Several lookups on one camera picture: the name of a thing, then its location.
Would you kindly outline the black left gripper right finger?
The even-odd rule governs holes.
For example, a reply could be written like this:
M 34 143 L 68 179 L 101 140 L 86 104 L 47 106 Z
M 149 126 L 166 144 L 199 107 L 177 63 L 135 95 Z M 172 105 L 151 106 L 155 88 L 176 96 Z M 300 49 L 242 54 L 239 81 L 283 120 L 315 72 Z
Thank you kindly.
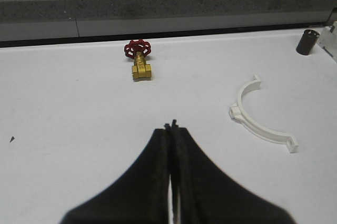
M 294 223 L 291 215 L 231 179 L 186 128 L 170 127 L 174 223 Z

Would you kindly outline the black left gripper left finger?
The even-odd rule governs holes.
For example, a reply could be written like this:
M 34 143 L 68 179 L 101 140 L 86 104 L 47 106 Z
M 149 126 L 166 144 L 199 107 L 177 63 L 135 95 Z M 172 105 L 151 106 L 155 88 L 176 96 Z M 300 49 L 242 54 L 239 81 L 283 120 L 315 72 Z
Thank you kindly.
M 119 179 L 70 210 L 62 223 L 168 223 L 169 142 L 154 130 L 139 157 Z

